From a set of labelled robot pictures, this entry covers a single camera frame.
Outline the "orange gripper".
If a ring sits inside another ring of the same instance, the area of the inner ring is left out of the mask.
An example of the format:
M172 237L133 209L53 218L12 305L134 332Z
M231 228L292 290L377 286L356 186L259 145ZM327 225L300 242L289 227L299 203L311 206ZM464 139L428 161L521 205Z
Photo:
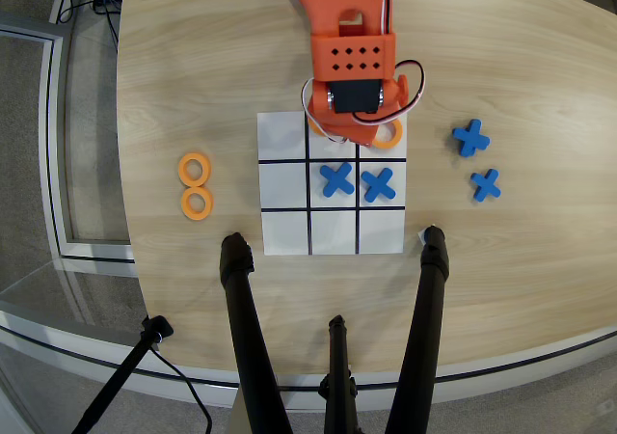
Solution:
M325 138L337 142L347 140L362 146L372 145L380 122L384 123L385 119L377 119L368 114L311 113L313 129Z

